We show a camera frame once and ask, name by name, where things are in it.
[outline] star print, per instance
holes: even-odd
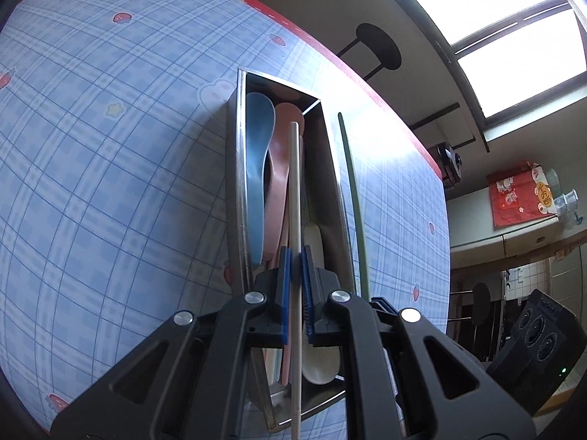
[[[124,113],[124,106],[121,102],[116,102],[115,104],[109,104],[108,109],[106,111],[106,115],[108,117],[117,118],[122,113]]]

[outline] black device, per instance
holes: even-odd
[[[587,336],[575,315],[535,289],[487,374],[533,415],[562,384],[585,345]]]
[[[181,311],[55,419],[53,440],[238,438],[248,350],[284,345],[287,262],[218,313]],[[349,440],[403,439],[384,349],[412,440],[533,440],[530,416],[417,310],[394,310],[340,289],[302,254],[308,335],[340,346]]]
[[[448,142],[440,142],[437,145],[429,147],[428,152],[442,172],[442,184],[444,188],[454,188],[461,181],[463,161],[459,154],[454,151]]]

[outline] window frame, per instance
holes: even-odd
[[[470,45],[476,44],[488,44],[489,42],[493,41],[485,41],[484,43],[481,42],[483,38],[489,38],[493,33],[498,32],[499,30],[505,31],[504,27],[508,26],[509,24],[513,23],[510,21],[507,25],[503,25],[508,20],[513,20],[516,17],[521,16],[524,14],[524,17],[533,17],[532,22],[538,21],[538,13],[542,10],[548,11],[550,8],[542,8],[540,11],[535,11],[537,8],[541,7],[542,5],[548,6],[554,3],[562,3],[564,1],[565,8],[560,9],[559,11],[564,11],[569,8],[573,8],[575,10],[575,18],[577,20],[577,25],[579,27],[579,32],[581,35],[581,39],[583,42],[583,51],[586,54],[587,58],[587,34],[585,33],[585,28],[580,22],[580,19],[576,15],[576,8],[568,1],[568,0],[546,0],[542,3],[539,3],[531,8],[524,9],[512,16],[504,18],[503,20],[497,21],[492,25],[489,25],[486,28],[479,30],[478,32],[463,38],[462,40],[454,43],[453,45],[449,44],[440,29],[436,26],[436,23],[432,20],[430,15],[425,11],[424,8],[419,4],[417,0],[394,0],[403,11],[410,17],[410,19],[415,23],[418,29],[422,32],[424,37],[430,42],[436,53],[438,54],[441,61],[444,63],[446,69],[453,77],[454,82],[457,85],[457,88],[461,92],[469,110],[471,111],[471,115],[473,116],[473,120],[479,129],[481,134],[482,142],[485,146],[485,150],[489,153],[489,146],[487,144],[485,138],[485,131],[489,128],[493,128],[497,125],[500,125],[504,122],[507,122],[517,116],[522,114],[529,113],[533,109],[543,105],[548,104],[550,101],[554,101],[561,96],[567,95],[573,89],[579,88],[581,86],[587,85],[587,71],[585,73],[581,73],[577,76],[574,76],[571,79],[568,79],[546,91],[540,92],[537,95],[532,96],[531,98],[525,99],[518,104],[508,107],[505,110],[500,111],[499,113],[493,114],[489,117],[486,117],[481,109],[481,105],[479,104],[479,100],[469,79],[465,75],[462,67],[458,63],[459,57],[455,54],[454,48],[456,47],[458,51],[462,51],[466,47]]]
[[[556,15],[562,11],[571,9],[573,8],[568,0],[546,0],[480,29],[479,31],[452,44],[451,48],[453,49],[456,60],[459,61],[460,58],[483,48],[483,46],[492,43],[493,41],[497,41],[499,38],[504,37],[507,34],[511,34],[520,28],[524,28],[525,26],[532,25],[532,23],[536,23],[537,21],[544,20],[545,18]],[[575,21],[579,28],[579,34],[583,44],[583,53],[585,54],[585,60],[587,61],[587,33],[576,15]],[[557,99],[584,84],[587,84],[587,71],[584,71],[577,76],[573,76],[566,81],[560,82],[556,86],[539,92],[517,104],[509,106],[498,113],[492,114],[491,116],[485,116],[485,127],[487,129],[495,127],[496,125],[513,119],[514,117],[521,116],[539,105]]]

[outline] chopstick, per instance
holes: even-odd
[[[353,204],[354,230],[357,236],[357,253],[359,255],[359,286],[361,288],[361,298],[365,301],[371,301],[369,297],[369,268],[367,263],[367,248],[365,244],[365,231],[363,229],[363,217],[361,217],[361,206],[359,203],[359,187],[357,186],[357,177],[354,174],[353,155],[350,153],[349,138],[344,127],[342,113],[338,113],[338,123],[340,125],[340,134],[342,136],[342,146],[344,147],[344,156],[346,158],[346,168],[349,173],[350,199]]]
[[[299,126],[289,125],[289,247],[292,251],[291,283],[291,385],[292,440],[299,440],[302,421],[302,290],[300,253],[302,227],[300,208]]]

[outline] window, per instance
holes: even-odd
[[[587,38],[567,0],[417,1],[452,46],[488,126],[587,81]]]

